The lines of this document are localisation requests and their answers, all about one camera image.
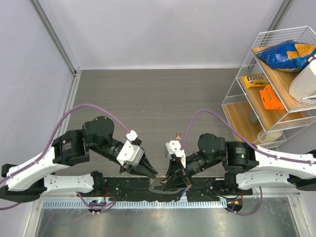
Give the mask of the keychain with keys and strap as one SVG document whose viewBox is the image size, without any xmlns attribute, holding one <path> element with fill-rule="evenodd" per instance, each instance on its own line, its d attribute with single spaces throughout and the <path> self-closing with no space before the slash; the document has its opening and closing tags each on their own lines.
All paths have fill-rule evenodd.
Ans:
<svg viewBox="0 0 316 237">
<path fill-rule="evenodd" d="M 182 191 L 187 191 L 189 190 L 192 185 L 190 185 L 189 188 L 185 188 L 185 189 L 176 189 L 176 190 L 173 190 L 173 191 L 166 191 L 166 192 L 163 192 L 162 191 L 162 186 L 163 184 L 165 184 L 167 181 L 167 177 L 162 175 L 160 177 L 156 177 L 155 179 L 149 179 L 149 188 L 148 190 L 150 192 L 153 192 L 155 194 L 162 194 L 162 195 L 172 195 L 172 194 L 176 194 L 176 193 L 179 193 L 179 192 L 182 192 Z"/>
</svg>

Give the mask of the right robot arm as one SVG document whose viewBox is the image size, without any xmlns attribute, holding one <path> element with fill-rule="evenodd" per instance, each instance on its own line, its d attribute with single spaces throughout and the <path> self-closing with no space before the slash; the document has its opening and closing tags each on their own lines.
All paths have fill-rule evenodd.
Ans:
<svg viewBox="0 0 316 237">
<path fill-rule="evenodd" d="M 221 187 L 228 194 L 257 187 L 295 187 L 301 191 L 316 189 L 316 152 L 292 154 L 249 145 L 245 142 L 226 141 L 213 134 L 202 134 L 197 142 L 198 151 L 185 156 L 177 141 L 166 144 L 170 163 L 166 183 L 161 190 L 190 189 L 193 176 L 215 165 L 225 170 Z"/>
</svg>

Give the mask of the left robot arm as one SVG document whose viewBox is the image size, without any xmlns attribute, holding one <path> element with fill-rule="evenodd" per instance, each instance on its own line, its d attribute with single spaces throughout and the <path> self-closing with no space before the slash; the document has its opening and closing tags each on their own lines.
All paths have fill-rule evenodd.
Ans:
<svg viewBox="0 0 316 237">
<path fill-rule="evenodd" d="M 45 152 L 21 165 L 5 164 L 1 168 L 5 185 L 0 198 L 16 203 L 32 202 L 46 194 L 74 193 L 101 196 L 106 191 L 103 174 L 93 171 L 81 176 L 57 176 L 56 171 L 88 162 L 90 151 L 120 166 L 121 174 L 155 178 L 154 169 L 140 146 L 135 132 L 127 135 L 126 142 L 113 138 L 114 122 L 107 117 L 96 117 L 82 129 L 67 131 L 56 138 Z"/>
</svg>

